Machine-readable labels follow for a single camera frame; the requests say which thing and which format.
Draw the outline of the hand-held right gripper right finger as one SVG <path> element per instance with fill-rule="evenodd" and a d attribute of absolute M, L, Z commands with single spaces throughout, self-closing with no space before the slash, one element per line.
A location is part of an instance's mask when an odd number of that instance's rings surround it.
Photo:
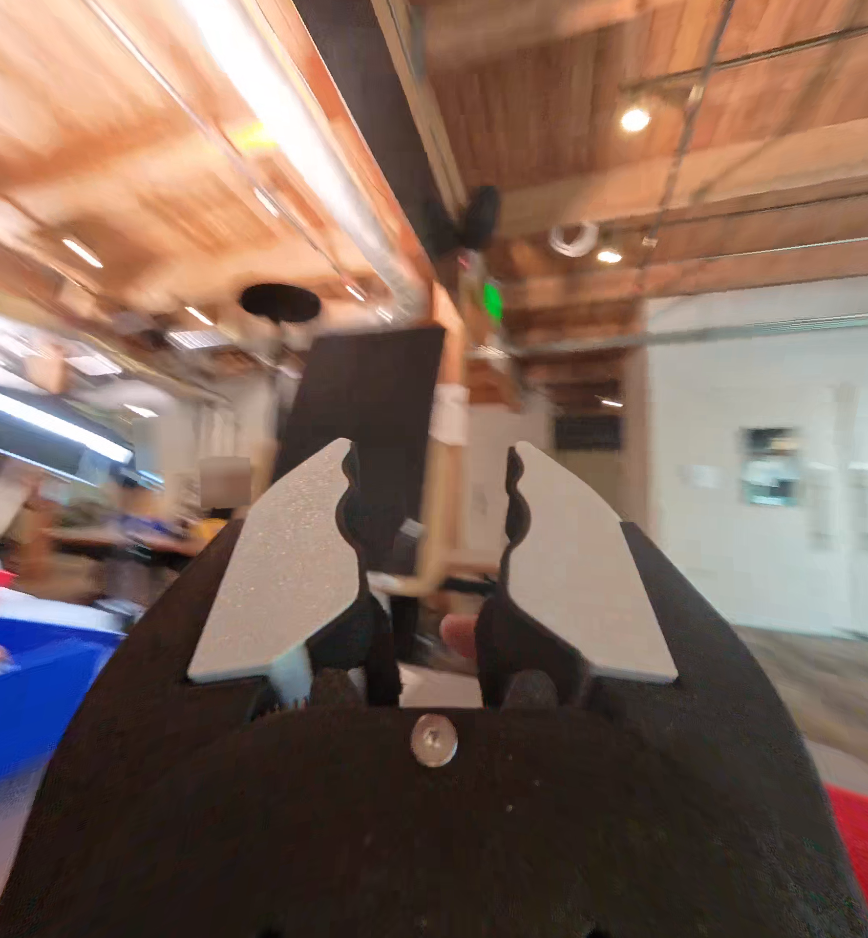
<path fill-rule="evenodd" d="M 526 510 L 508 534 L 510 602 L 592 674 L 668 685 L 677 666 L 618 514 L 592 487 L 527 442 L 510 449 L 510 497 Z"/>

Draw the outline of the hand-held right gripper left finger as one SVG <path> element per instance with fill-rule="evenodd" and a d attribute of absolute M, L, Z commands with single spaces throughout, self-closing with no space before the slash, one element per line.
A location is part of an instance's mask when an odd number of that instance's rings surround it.
<path fill-rule="evenodd" d="M 346 438 L 327 444 L 249 510 L 188 665 L 190 681 L 312 685 L 319 664 L 308 642 L 346 614 L 362 586 L 338 520 L 351 446 Z"/>

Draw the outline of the blue plastic bin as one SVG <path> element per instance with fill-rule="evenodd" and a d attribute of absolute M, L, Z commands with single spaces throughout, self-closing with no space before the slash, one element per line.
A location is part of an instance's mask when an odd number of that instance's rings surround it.
<path fill-rule="evenodd" d="M 121 631 L 0 618 L 0 782 L 47 760 Z"/>

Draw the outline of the person's right hand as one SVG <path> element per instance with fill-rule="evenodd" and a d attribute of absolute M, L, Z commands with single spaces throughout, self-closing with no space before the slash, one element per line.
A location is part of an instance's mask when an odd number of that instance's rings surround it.
<path fill-rule="evenodd" d="M 477 655 L 476 627 L 478 616 L 449 614 L 440 622 L 440 639 L 452 653 L 474 661 Z"/>

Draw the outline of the white paper notice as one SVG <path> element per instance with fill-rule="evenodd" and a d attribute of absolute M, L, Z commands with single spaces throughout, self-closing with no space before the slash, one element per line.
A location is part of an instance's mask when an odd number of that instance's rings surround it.
<path fill-rule="evenodd" d="M 429 436 L 448 447 L 463 448 L 469 436 L 469 389 L 464 384 L 435 387 Z"/>

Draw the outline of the window with wave logo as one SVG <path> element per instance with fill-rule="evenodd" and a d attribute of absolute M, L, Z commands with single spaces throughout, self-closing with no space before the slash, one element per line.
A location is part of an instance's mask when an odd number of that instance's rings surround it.
<path fill-rule="evenodd" d="M 745 505 L 792 508 L 800 501 L 801 435 L 795 428 L 742 428 L 741 498 Z"/>

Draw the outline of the wooden pillar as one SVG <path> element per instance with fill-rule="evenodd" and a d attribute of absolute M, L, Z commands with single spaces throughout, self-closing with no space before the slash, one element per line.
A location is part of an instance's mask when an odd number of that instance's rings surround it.
<path fill-rule="evenodd" d="M 440 283 L 432 286 L 431 315 L 433 322 L 444 329 L 437 384 L 455 383 L 468 387 L 466 383 L 466 326 L 450 294 Z"/>

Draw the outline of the black round disc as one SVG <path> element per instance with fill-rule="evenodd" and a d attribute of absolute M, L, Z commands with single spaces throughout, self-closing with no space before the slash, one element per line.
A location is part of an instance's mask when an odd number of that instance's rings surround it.
<path fill-rule="evenodd" d="M 320 297 L 300 286 L 260 283 L 245 288 L 238 298 L 242 310 L 275 323 L 300 324 L 317 319 L 323 309 Z"/>

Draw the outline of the light panel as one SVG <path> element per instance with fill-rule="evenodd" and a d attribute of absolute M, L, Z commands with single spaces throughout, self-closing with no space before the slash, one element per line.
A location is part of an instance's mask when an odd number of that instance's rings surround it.
<path fill-rule="evenodd" d="M 135 448 L 60 398 L 0 389 L 0 455 L 90 486 L 135 471 Z"/>

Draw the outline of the black overhead pole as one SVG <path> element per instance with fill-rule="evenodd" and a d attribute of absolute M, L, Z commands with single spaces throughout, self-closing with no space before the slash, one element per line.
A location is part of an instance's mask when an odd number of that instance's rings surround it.
<path fill-rule="evenodd" d="M 427 259 L 438 265 L 431 213 L 440 192 L 372 2 L 295 4 Z"/>

